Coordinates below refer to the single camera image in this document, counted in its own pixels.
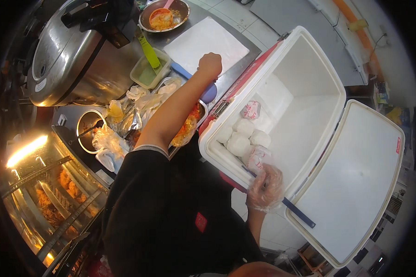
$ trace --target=green spatula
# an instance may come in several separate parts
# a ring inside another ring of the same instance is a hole
[[[140,30],[139,26],[137,26],[134,34],[136,35],[137,39],[140,42],[140,45],[142,46],[143,53],[145,54],[146,59],[150,63],[154,72],[156,74],[158,74],[160,72],[160,70],[162,70],[162,65],[160,64],[159,58],[157,58],[157,55],[154,52],[154,49],[151,47],[151,45],[146,40],[146,38],[143,35],[142,30]]]

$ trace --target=orange pipe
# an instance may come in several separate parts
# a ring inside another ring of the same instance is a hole
[[[351,11],[348,5],[344,2],[344,0],[333,0],[333,2],[338,6],[339,10],[348,19],[350,23],[358,20],[355,14]],[[371,46],[370,39],[368,38],[364,30],[357,30],[356,34],[358,35],[359,40],[362,42],[362,45],[364,46],[364,48],[368,49],[370,53],[373,53],[373,47]],[[379,81],[383,81],[384,75],[382,74],[381,65],[379,64],[376,53],[373,53],[371,55],[371,62],[373,62],[372,64],[374,64],[374,66],[376,67],[375,69],[377,69],[377,79]],[[368,64],[368,69],[369,69],[368,73],[374,74],[375,70],[370,68],[370,64]]]

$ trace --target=white cutting board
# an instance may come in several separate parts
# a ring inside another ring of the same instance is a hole
[[[250,51],[211,17],[207,17],[178,36],[163,50],[194,75],[203,55],[213,52],[222,56],[222,76]]]

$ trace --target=hand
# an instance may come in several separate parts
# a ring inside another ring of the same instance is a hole
[[[247,206],[269,212],[277,208],[283,199],[282,172],[266,163],[263,164],[263,169],[248,189]]]
[[[208,76],[210,80],[217,80],[222,72],[222,57],[212,52],[205,54],[199,60],[199,71]]]

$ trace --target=black shirt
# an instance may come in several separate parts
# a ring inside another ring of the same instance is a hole
[[[231,202],[202,183],[176,176],[161,152],[126,155],[102,226],[116,277],[227,274],[246,262],[264,261]]]

